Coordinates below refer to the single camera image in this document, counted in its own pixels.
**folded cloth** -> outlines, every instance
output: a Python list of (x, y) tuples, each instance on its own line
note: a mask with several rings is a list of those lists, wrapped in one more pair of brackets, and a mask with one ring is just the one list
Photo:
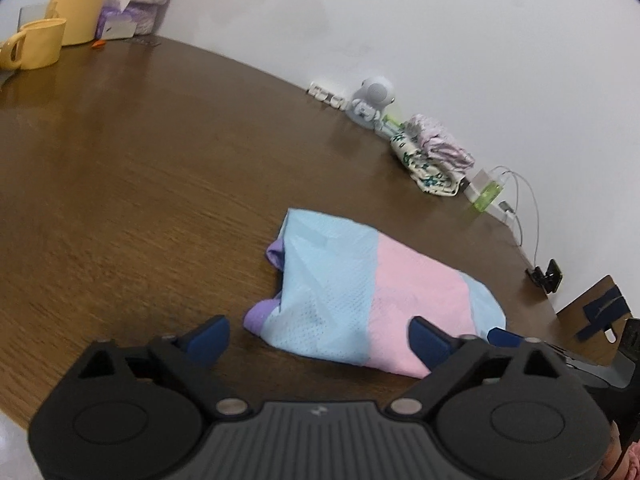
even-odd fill
[(391, 137), (391, 149), (409, 170), (411, 178), (425, 193), (438, 196), (454, 196), (460, 181), (453, 180), (433, 160), (426, 156), (417, 144), (417, 137), (399, 132)]
[(345, 218), (290, 209), (267, 259), (282, 291), (256, 304), (246, 329), (298, 355), (424, 377), (407, 327), (423, 316), (453, 335), (504, 328), (484, 285)]
[(407, 133), (417, 137), (424, 154), (441, 167), (452, 180), (459, 182), (476, 161), (436, 119), (414, 115), (405, 124)]

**lavender fabric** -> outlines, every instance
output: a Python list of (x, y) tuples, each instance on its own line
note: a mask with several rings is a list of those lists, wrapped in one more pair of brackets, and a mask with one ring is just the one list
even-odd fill
[[(267, 260), (278, 270), (284, 270), (284, 240), (278, 238), (267, 247)], [(262, 326), (269, 314), (278, 306), (282, 298), (282, 292), (279, 292), (272, 300), (263, 300), (257, 303), (244, 317), (244, 327), (254, 334), (259, 335)]]

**white cable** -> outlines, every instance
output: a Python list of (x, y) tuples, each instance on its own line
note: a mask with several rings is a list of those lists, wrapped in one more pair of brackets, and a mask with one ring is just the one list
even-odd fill
[(520, 218), (516, 212), (513, 213), (513, 217), (516, 219), (516, 222), (518, 223), (518, 231), (520, 231), (520, 243), (518, 244), (518, 247), (522, 247), (522, 242), (524, 241), (524, 235), (522, 234), (522, 224), (520, 223)]
[(533, 205), (536, 207), (536, 250), (533, 253), (533, 266), (537, 267), (538, 262), (538, 248), (540, 246), (540, 209), (538, 208), (538, 200), (536, 200), (536, 194), (533, 191), (533, 186), (529, 183), (529, 181), (524, 178), (517, 171), (511, 171), (511, 173), (523, 181), (531, 192), (531, 197), (533, 199)]
[(522, 226), (520, 225), (520, 219), (517, 216), (518, 205), (519, 205), (518, 202), (520, 199), (520, 189), (518, 188), (518, 179), (522, 180), (527, 185), (527, 187), (529, 187), (529, 190), (531, 192), (533, 205), (536, 208), (536, 249), (534, 250), (534, 253), (533, 253), (533, 266), (536, 267), (538, 262), (538, 248), (540, 246), (540, 209), (538, 208), (538, 200), (536, 200), (536, 194), (533, 191), (533, 186), (529, 183), (529, 181), (525, 177), (523, 177), (521, 174), (519, 174), (517, 171), (513, 171), (508, 166), (496, 166), (491, 171), (500, 170), (500, 169), (505, 170), (502, 174), (509, 173), (510, 175), (513, 175), (514, 180), (516, 181), (516, 207), (514, 209), (515, 211), (514, 216), (516, 217), (516, 221), (518, 222), (518, 225), (520, 227), (520, 232), (522, 232)]

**wooden table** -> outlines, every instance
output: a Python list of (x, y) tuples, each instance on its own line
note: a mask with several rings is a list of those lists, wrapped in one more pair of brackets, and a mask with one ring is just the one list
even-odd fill
[(301, 89), (174, 41), (65, 48), (0, 92), (0, 409), (21, 425), (96, 338), (144, 344), (213, 314), (217, 373), (251, 402), (386, 402), (414, 380), (299, 358), (242, 329), (289, 207), (370, 224), (484, 282), (553, 337), (506, 227), (424, 195), (388, 145)]

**white robot toy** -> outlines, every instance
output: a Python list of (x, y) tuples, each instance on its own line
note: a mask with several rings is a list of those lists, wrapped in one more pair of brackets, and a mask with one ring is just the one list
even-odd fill
[(370, 77), (353, 95), (346, 114), (360, 126), (373, 130), (385, 107), (395, 100), (396, 91), (391, 81), (382, 76)]

